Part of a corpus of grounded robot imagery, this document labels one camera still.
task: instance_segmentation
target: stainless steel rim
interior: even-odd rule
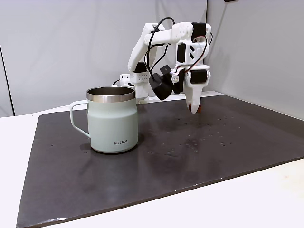
[[[86,98],[89,101],[100,103],[129,101],[135,98],[135,90],[117,85],[96,87],[86,91]]]

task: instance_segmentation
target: gray wall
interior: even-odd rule
[[[111,85],[120,74],[128,73],[131,51],[145,23],[165,16],[176,22],[205,22],[206,3],[0,0],[0,41],[15,113],[69,105],[85,99],[88,88]],[[174,63],[171,46],[158,66]]]
[[[5,79],[2,57],[0,55],[0,117],[12,116],[9,91]]]
[[[303,12],[302,0],[209,0],[207,90],[304,119]]]

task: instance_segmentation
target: table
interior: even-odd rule
[[[214,91],[204,96],[221,95]],[[171,95],[169,100],[185,99]],[[149,102],[159,102],[151,97]],[[85,109],[85,105],[76,109]],[[38,117],[68,106],[0,118],[1,223],[15,227]],[[303,227],[304,159],[53,228]]]

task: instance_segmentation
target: mug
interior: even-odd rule
[[[86,101],[70,105],[72,126],[91,139],[91,147],[102,153],[119,153],[133,148],[138,140],[135,90],[123,86],[87,90]],[[89,133],[76,127],[73,107],[87,104]]]

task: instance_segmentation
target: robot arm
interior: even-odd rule
[[[158,96],[163,100],[167,98],[172,90],[179,94],[185,92],[187,107],[192,113],[196,113],[200,104],[200,94],[210,79],[209,66],[198,65],[209,51],[207,42],[211,26],[205,23],[181,22],[174,24],[172,29],[165,30],[159,25],[151,41],[149,65],[155,60],[157,47],[164,44],[176,44],[176,65],[173,70],[168,66],[161,68],[163,76],[149,72],[140,60],[148,50],[152,32],[157,24],[145,24],[142,35],[136,43],[128,63],[129,74],[121,75],[122,86],[134,87],[136,99],[143,100],[148,96],[148,82]]]

